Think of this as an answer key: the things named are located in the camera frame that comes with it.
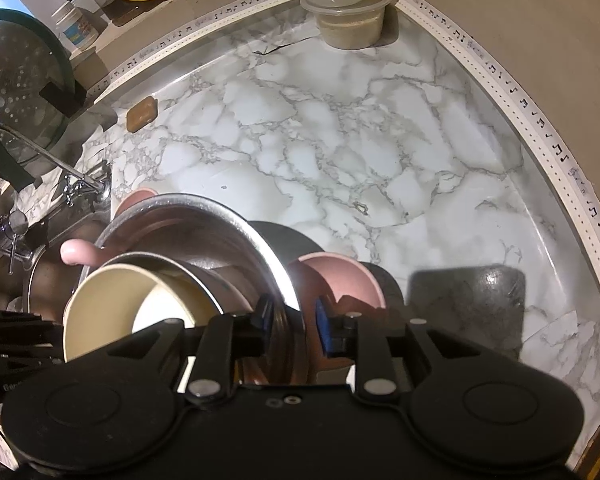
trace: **decorative trim strip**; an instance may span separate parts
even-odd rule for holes
[[[221,9],[212,10],[204,16],[191,20],[120,63],[109,75],[89,89],[87,99],[89,101],[94,100],[97,103],[116,88],[141,73],[142,70],[164,59],[176,50],[214,30],[237,22],[261,10],[278,6],[285,1],[291,0],[236,0]]]
[[[121,63],[88,95],[96,102],[169,54],[207,34],[291,0],[237,0],[186,23]],[[467,32],[424,0],[396,7],[431,34],[490,95],[542,167],[580,236],[600,286],[600,201],[573,154],[519,83]]]

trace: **sink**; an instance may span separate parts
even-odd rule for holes
[[[62,263],[60,245],[69,238],[96,241],[109,219],[109,200],[96,202],[93,197],[83,196],[75,199],[71,207],[61,203],[33,224],[25,236],[27,245],[35,252],[32,267],[25,270],[16,264],[10,276],[9,259],[0,257],[0,310],[21,296],[24,312],[61,323],[82,266]]]

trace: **soap bar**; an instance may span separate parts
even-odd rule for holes
[[[158,100],[149,96],[126,113],[126,129],[134,134],[155,121],[158,116]]]

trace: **metal bowl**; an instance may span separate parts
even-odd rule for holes
[[[184,193],[142,200],[114,218],[96,240],[120,253],[144,251],[213,269],[255,306],[261,294],[276,303],[267,368],[274,383],[306,381],[306,343],[298,298],[273,250],[236,212]],[[82,282],[91,272],[85,267]]]

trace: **marble pattern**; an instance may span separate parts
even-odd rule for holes
[[[387,270],[405,317],[430,317],[576,389],[587,419],[573,465],[600,421],[593,276],[503,116],[432,37],[399,24],[395,43],[344,52],[295,5],[241,23],[165,68],[179,71],[168,84],[140,82],[103,103],[118,122],[94,126],[78,167],[112,162],[115,201],[140,186],[201,194]],[[149,92],[160,114],[129,134],[126,110]],[[488,284],[493,269],[511,290],[498,308],[473,308],[472,280]],[[460,287],[414,296],[421,277],[449,272]]]

